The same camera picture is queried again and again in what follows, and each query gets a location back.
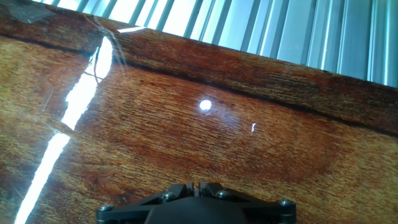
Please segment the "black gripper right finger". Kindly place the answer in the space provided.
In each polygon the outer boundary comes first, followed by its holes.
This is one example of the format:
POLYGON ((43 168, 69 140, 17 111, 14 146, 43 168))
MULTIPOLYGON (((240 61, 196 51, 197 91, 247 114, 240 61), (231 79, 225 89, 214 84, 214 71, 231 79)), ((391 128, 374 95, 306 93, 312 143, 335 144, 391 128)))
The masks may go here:
POLYGON ((200 182, 198 196, 214 199, 217 208, 241 223, 296 223, 296 203, 289 199, 265 201, 220 183, 200 182))

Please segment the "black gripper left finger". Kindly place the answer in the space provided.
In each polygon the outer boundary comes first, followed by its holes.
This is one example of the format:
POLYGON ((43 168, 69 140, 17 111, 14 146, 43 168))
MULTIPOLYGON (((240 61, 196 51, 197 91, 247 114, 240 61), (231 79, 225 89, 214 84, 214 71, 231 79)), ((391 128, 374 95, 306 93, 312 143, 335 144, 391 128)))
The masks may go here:
POLYGON ((150 195, 138 202, 122 207, 115 207, 111 204, 104 204, 95 211, 96 224, 111 223, 145 223, 150 212, 167 202, 195 196, 193 182, 186 184, 172 184, 169 188, 150 195))

